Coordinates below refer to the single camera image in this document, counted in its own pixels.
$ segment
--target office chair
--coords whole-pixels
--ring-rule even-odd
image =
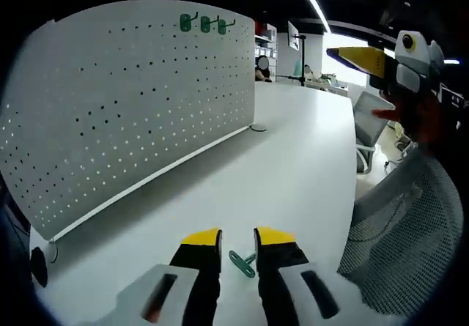
[[[355,202],[338,273],[375,311],[410,316],[443,277],[462,222],[459,194],[443,167],[412,149]]]
[[[357,138],[357,174],[368,174],[372,170],[374,145],[387,122],[373,116],[372,110],[392,108],[394,106],[391,103],[368,92],[362,92],[353,107]]]

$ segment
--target desk partition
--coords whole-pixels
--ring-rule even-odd
[[[1,173],[45,238],[254,120],[254,22],[185,1],[93,7],[33,32],[0,108]]]

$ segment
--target person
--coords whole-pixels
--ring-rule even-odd
[[[256,67],[254,75],[256,81],[271,82],[270,71],[269,71],[269,59],[266,55],[260,55],[256,57]]]
[[[305,64],[305,79],[307,81],[313,81],[314,80],[314,73],[309,67],[308,64]]]

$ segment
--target window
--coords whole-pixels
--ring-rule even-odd
[[[345,35],[324,33],[322,38],[322,73],[334,73],[337,81],[366,86],[366,74],[349,68],[326,54],[328,48],[340,48],[346,46],[368,46],[365,40],[359,40]]]

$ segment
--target floor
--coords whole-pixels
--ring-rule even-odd
[[[393,170],[394,165],[390,164],[388,168],[385,169],[384,164],[388,160],[398,160],[401,158],[401,152],[394,146],[395,140],[396,135],[394,134],[394,130],[386,126],[376,143],[371,172],[357,175],[355,199],[362,197],[363,194],[381,182],[383,178]]]

